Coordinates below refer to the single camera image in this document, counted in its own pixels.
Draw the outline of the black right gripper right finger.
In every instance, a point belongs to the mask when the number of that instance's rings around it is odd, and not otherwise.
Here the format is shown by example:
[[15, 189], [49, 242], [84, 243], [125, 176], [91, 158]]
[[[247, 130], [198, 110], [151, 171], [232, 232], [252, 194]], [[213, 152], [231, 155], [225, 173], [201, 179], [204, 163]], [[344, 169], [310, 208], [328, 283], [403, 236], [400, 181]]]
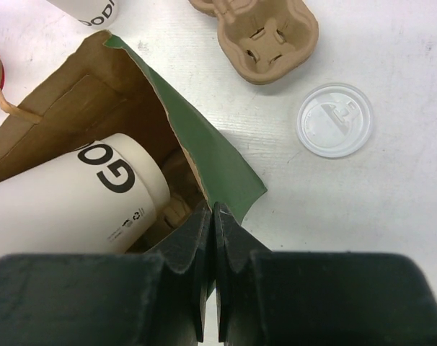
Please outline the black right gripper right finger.
[[213, 208], [225, 345], [437, 345], [437, 301], [401, 254], [275, 252]]

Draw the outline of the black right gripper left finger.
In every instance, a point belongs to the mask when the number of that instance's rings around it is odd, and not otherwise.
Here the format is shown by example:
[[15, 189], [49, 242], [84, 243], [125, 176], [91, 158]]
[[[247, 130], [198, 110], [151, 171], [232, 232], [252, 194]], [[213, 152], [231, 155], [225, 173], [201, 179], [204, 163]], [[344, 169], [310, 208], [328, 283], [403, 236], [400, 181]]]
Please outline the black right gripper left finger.
[[142, 254], [0, 258], [0, 345], [197, 345], [210, 292], [211, 210]]

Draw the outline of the white paper coffee cup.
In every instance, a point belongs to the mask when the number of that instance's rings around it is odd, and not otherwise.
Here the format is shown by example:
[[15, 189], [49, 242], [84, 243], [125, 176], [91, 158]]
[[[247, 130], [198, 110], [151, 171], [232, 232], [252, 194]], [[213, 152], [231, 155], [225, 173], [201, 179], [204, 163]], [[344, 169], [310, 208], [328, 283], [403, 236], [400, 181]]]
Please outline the white paper coffee cup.
[[116, 133], [0, 182], [0, 257], [124, 253], [169, 200], [158, 164]]

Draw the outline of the brown pulp cup carrier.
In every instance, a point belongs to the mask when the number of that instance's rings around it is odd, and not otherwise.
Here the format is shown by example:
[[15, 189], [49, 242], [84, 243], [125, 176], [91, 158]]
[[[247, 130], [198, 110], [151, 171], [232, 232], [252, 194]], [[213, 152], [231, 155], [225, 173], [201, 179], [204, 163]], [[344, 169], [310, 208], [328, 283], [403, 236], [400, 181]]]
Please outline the brown pulp cup carrier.
[[171, 199], [162, 212], [162, 220], [171, 229], [178, 228], [203, 200], [203, 193], [182, 149], [173, 151], [162, 165]]

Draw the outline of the green brown paper bag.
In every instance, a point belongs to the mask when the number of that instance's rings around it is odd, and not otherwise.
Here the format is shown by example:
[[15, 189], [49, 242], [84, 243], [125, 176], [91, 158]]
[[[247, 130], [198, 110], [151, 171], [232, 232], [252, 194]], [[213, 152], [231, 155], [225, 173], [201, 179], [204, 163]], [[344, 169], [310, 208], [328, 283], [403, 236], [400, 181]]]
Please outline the green brown paper bag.
[[[161, 170], [182, 149], [202, 201], [227, 204], [238, 221], [266, 191], [230, 142], [107, 31], [84, 39], [0, 126], [0, 182], [116, 133], [140, 144]], [[162, 212], [144, 233], [150, 244], [173, 230]]]

